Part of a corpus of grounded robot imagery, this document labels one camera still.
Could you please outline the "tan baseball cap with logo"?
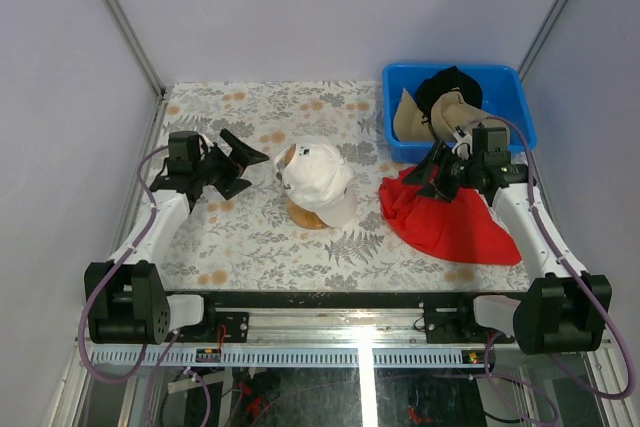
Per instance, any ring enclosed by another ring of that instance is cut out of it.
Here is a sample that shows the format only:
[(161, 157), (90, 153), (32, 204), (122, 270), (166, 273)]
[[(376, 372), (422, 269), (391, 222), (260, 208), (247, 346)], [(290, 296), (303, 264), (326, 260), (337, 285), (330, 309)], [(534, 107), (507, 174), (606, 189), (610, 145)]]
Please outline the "tan baseball cap with logo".
[(467, 131), (478, 124), (486, 128), (505, 127), (503, 122), (490, 119), (487, 112), (468, 104), (459, 91), (443, 94), (432, 106), (431, 126), (437, 140), (454, 142), (457, 127)]

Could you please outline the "white baseball cap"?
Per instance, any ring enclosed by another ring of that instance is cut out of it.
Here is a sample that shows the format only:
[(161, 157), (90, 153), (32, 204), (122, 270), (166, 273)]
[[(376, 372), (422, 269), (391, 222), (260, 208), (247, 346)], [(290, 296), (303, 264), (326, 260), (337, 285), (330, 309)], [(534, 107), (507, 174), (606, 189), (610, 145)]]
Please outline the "white baseball cap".
[(296, 152), (280, 181), (286, 196), (328, 227), (348, 224), (356, 214), (357, 197), (353, 171), (340, 151), (320, 136), (302, 136), (292, 144)]

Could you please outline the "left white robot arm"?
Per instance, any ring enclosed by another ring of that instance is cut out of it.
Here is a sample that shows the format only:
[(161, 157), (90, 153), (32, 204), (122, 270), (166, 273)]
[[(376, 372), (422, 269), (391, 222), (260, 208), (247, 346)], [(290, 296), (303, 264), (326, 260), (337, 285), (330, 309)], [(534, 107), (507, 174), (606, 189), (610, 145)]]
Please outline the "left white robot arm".
[(158, 267), (206, 188), (230, 200), (250, 187), (246, 169), (269, 159), (227, 129), (220, 137), (228, 152), (195, 131), (173, 132), (160, 148), (165, 157), (159, 173), (141, 184), (146, 214), (108, 260), (85, 271), (80, 331), (92, 342), (158, 345), (180, 328), (201, 342), (217, 334), (219, 318), (203, 296), (167, 293)]

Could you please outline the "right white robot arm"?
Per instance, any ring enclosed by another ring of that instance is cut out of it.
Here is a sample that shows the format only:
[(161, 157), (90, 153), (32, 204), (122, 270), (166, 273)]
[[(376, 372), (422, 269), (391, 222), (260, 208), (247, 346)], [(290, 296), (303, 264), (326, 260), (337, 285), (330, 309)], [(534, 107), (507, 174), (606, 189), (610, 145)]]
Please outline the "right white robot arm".
[(456, 316), (463, 339), (474, 342), (498, 331), (528, 355), (599, 348), (611, 285), (605, 276), (589, 274), (571, 253), (528, 166), (513, 163), (506, 128), (474, 128), (467, 157), (436, 142), (403, 182), (422, 197), (445, 202), (461, 189), (476, 190), (506, 226), (527, 269), (530, 285), (522, 297), (479, 294)]

